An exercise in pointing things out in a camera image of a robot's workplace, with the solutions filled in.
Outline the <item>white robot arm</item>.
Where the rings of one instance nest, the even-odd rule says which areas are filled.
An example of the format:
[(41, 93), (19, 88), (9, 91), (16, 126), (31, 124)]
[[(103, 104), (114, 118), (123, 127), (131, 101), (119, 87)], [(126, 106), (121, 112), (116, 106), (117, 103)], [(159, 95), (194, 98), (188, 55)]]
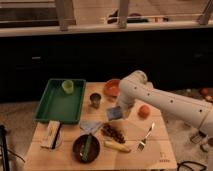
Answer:
[(147, 83), (146, 74), (140, 70), (124, 77), (119, 83), (120, 93), (117, 104), (123, 110), (127, 110), (134, 105), (135, 100), (144, 101), (179, 117), (213, 138), (212, 103), (150, 88)]

